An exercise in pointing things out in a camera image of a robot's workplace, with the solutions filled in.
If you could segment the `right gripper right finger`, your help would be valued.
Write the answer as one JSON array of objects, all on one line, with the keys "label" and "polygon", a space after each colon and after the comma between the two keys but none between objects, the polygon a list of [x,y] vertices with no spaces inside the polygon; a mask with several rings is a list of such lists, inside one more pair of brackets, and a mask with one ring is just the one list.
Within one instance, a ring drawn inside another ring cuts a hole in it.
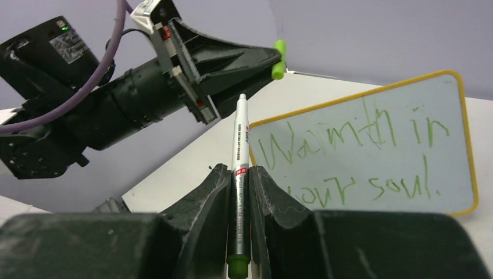
[{"label": "right gripper right finger", "polygon": [[435,213],[310,210],[249,170],[253,278],[490,278],[465,229]]}]

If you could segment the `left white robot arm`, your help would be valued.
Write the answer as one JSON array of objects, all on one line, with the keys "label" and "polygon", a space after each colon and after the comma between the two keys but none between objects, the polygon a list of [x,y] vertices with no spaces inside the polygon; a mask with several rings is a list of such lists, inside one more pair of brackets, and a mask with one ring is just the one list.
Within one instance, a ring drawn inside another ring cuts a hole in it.
[{"label": "left white robot arm", "polygon": [[156,57],[113,78],[126,33],[120,15],[98,60],[63,16],[1,44],[1,77],[24,98],[1,121],[1,163],[22,179],[61,176],[86,166],[86,148],[104,150],[187,108],[198,122],[225,118],[241,94],[272,81],[274,48],[210,37],[177,14],[151,16],[144,35]]}]

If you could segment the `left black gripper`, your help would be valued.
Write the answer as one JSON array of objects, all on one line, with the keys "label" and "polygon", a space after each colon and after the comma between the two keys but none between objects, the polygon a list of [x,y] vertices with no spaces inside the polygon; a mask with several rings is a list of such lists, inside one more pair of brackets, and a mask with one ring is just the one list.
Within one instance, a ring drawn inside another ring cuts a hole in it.
[{"label": "left black gripper", "polygon": [[178,18],[167,25],[152,23],[150,39],[163,74],[180,91],[180,99],[196,120],[204,124],[214,122],[218,115],[198,84],[228,78],[242,81],[211,96],[219,117],[225,119],[235,112],[240,94],[250,99],[273,81],[270,72],[280,57],[274,48],[212,37]]}]

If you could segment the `green marker cap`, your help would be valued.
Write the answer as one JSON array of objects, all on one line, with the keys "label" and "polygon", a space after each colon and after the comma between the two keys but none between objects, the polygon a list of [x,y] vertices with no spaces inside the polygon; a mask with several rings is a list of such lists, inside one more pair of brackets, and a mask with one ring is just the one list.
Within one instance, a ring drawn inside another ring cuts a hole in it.
[{"label": "green marker cap", "polygon": [[287,44],[284,40],[279,39],[274,43],[274,49],[279,53],[278,62],[272,67],[271,77],[274,80],[281,80],[286,72],[285,55],[287,52]]}]

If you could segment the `yellow framed whiteboard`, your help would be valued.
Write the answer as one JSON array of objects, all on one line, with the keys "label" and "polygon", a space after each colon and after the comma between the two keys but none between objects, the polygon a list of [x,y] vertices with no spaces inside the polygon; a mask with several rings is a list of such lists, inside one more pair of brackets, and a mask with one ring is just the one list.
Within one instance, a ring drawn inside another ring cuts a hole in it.
[{"label": "yellow framed whiteboard", "polygon": [[250,125],[251,159],[309,209],[468,214],[463,80],[441,70]]}]

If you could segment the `white green marker pen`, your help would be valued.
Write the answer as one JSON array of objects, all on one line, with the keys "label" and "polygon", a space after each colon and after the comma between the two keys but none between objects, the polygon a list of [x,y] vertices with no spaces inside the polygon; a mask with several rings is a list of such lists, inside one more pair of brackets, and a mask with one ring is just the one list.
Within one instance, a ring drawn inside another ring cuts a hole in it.
[{"label": "white green marker pen", "polygon": [[238,98],[233,127],[231,158],[231,196],[228,224],[228,278],[248,278],[251,261],[249,209],[249,120],[245,94]]}]

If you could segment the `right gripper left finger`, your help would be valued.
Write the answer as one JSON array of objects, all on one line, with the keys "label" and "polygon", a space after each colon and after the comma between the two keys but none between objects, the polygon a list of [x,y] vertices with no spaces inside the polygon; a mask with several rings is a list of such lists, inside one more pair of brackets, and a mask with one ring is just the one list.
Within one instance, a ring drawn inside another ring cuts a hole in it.
[{"label": "right gripper left finger", "polygon": [[218,164],[160,213],[17,215],[1,227],[1,277],[225,278],[230,180]]}]

